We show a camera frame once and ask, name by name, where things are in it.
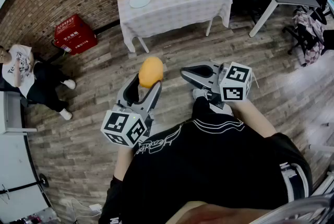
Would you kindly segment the person's left forearm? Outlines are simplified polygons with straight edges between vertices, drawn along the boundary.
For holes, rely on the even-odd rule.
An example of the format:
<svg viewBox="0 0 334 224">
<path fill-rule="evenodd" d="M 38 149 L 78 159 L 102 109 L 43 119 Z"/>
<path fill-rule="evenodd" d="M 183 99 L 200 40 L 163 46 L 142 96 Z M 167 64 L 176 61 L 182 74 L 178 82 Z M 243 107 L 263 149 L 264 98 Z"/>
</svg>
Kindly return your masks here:
<svg viewBox="0 0 334 224">
<path fill-rule="evenodd" d="M 138 172 L 138 165 L 136 162 L 136 152 L 139 146 L 134 148 L 120 145 L 117 153 L 117 161 L 114 170 L 114 177 L 117 180 L 124 181 L 124 178 L 129 178 L 130 175 L 135 175 Z"/>
</svg>

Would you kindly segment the person's black printed shirt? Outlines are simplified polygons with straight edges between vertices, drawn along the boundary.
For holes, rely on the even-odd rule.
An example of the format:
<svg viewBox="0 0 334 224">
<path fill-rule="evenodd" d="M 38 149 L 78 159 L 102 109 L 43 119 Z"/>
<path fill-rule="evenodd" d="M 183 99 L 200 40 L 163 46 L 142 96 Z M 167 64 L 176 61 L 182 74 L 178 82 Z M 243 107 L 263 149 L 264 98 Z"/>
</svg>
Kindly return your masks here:
<svg viewBox="0 0 334 224">
<path fill-rule="evenodd" d="M 165 224 L 199 201 L 276 209 L 312 192 L 311 169 L 284 134 L 262 137 L 242 121 L 207 114 L 146 139 L 114 178 L 99 224 Z"/>
</svg>

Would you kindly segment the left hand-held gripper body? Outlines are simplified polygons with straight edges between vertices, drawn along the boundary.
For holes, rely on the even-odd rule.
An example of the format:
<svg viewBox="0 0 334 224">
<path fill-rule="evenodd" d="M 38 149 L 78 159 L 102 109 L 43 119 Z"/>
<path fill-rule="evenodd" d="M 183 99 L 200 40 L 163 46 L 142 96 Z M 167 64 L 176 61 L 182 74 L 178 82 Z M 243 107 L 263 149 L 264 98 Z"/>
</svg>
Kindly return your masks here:
<svg viewBox="0 0 334 224">
<path fill-rule="evenodd" d="M 140 146 L 150 136 L 153 119 L 146 119 L 131 110 L 114 105 L 108 110 L 100 131 L 114 144 L 134 148 Z"/>
</svg>

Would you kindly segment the white bench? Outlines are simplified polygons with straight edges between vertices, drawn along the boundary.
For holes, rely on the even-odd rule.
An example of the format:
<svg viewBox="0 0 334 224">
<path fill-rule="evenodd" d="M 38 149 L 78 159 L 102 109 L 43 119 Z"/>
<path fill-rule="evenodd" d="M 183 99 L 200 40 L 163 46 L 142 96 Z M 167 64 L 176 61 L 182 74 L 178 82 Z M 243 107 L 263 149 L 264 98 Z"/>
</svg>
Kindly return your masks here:
<svg viewBox="0 0 334 224">
<path fill-rule="evenodd" d="M 36 128 L 24 128 L 22 125 L 19 93 L 0 91 L 0 135 L 9 133 L 25 135 L 36 131 Z"/>
</svg>

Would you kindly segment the beige checked flower tablecloth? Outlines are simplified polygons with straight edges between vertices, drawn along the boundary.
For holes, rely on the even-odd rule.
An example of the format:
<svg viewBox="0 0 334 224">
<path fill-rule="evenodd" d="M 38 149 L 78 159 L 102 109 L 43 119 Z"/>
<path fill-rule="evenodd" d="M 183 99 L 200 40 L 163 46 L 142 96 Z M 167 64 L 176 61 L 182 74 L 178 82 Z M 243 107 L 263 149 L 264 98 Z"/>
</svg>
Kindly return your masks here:
<svg viewBox="0 0 334 224">
<path fill-rule="evenodd" d="M 151 0 L 142 8 L 131 8 L 130 0 L 117 0 L 124 44 L 135 51 L 133 38 L 149 38 L 219 16 L 229 26 L 232 0 Z"/>
</svg>

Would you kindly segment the person's white shoe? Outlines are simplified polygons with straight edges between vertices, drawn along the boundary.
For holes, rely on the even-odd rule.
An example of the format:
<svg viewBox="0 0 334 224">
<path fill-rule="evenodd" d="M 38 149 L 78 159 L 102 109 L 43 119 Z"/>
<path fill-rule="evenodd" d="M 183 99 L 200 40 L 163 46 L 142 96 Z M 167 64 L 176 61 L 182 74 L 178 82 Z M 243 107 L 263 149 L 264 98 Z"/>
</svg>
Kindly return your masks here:
<svg viewBox="0 0 334 224">
<path fill-rule="evenodd" d="M 192 92 L 193 98 L 194 100 L 196 100 L 197 98 L 203 97 L 206 100 L 208 100 L 208 91 L 204 90 L 204 89 L 198 89 L 198 88 L 194 88 L 193 92 Z"/>
</svg>

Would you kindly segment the red box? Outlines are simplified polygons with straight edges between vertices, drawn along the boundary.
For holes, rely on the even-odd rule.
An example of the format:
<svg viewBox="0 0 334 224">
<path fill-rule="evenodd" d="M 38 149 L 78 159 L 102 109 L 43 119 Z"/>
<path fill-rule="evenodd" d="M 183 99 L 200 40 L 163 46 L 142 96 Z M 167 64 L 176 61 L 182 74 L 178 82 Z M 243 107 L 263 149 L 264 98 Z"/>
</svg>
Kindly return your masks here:
<svg viewBox="0 0 334 224">
<path fill-rule="evenodd" d="M 54 45 L 71 55 L 83 53 L 97 44 L 96 34 L 77 14 L 55 28 Z"/>
</svg>

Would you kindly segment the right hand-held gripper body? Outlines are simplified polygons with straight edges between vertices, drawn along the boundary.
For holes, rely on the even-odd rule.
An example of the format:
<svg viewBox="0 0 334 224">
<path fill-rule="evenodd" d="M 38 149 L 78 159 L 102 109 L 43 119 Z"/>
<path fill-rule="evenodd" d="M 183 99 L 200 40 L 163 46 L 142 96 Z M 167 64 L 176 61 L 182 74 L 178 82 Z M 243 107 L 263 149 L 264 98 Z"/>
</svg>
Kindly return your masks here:
<svg viewBox="0 0 334 224">
<path fill-rule="evenodd" d="M 250 67 L 232 62 L 223 63 L 213 80 L 209 102 L 223 109 L 225 102 L 244 101 L 250 91 L 253 71 Z"/>
</svg>

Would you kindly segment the white plate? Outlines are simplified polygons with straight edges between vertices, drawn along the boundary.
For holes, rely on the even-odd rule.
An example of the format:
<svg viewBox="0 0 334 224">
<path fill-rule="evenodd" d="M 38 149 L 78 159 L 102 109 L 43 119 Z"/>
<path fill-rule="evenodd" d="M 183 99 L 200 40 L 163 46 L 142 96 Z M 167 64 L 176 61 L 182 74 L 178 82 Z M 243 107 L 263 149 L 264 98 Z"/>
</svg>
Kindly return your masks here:
<svg viewBox="0 0 334 224">
<path fill-rule="evenodd" d="M 151 0 L 130 0 L 129 5 L 131 8 L 142 8 L 147 6 Z"/>
</svg>

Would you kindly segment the white-legged dining table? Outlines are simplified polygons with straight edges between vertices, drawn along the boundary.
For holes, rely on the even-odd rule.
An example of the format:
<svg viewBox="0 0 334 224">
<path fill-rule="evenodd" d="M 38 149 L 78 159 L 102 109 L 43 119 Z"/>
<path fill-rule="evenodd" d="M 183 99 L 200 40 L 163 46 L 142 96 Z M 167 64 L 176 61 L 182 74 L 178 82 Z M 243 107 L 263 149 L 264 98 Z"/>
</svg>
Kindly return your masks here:
<svg viewBox="0 0 334 224">
<path fill-rule="evenodd" d="M 208 22 L 208 26 L 207 26 L 207 30 L 206 30 L 206 36 L 208 36 L 210 34 L 210 30 L 211 30 L 211 26 L 212 26 L 212 22 L 213 22 L 213 19 L 211 19 L 209 22 Z M 148 47 L 146 46 L 143 38 L 141 37 L 138 37 L 138 40 L 141 44 L 141 46 L 143 47 L 143 49 L 145 50 L 146 53 L 149 53 L 149 49 Z"/>
</svg>

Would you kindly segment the white board on casters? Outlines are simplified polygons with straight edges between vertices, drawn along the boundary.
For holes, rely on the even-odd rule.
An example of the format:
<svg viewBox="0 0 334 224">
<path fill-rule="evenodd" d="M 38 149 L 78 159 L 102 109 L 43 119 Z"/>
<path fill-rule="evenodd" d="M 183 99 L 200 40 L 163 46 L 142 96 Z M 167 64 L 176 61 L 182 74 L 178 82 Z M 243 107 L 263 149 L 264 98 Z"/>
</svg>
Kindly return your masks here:
<svg viewBox="0 0 334 224">
<path fill-rule="evenodd" d="M 51 206 L 38 185 L 2 193 L 37 180 L 27 137 L 15 133 L 0 135 L 0 221 L 16 221 Z"/>
</svg>

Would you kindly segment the person's black trouser leg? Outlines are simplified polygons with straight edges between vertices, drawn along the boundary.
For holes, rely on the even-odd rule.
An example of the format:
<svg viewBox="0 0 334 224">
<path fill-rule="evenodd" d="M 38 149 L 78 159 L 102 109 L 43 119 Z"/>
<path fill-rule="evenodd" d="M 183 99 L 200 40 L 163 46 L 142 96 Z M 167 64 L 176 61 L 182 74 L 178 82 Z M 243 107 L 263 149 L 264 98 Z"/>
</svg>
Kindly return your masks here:
<svg viewBox="0 0 334 224">
<path fill-rule="evenodd" d="M 195 99 L 192 110 L 192 119 L 199 119 L 204 115 L 213 113 L 214 111 L 211 110 L 209 101 L 204 96 Z"/>
</svg>

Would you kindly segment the person's right forearm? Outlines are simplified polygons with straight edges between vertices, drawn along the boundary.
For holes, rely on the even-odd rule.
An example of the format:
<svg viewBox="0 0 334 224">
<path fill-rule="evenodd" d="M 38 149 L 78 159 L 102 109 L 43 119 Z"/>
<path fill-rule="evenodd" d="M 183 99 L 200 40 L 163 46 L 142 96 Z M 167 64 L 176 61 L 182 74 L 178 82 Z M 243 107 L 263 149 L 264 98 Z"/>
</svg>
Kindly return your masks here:
<svg viewBox="0 0 334 224">
<path fill-rule="evenodd" d="M 262 137 L 270 137 L 277 133 L 275 127 L 266 117 L 248 100 L 229 101 L 233 114 Z"/>
</svg>

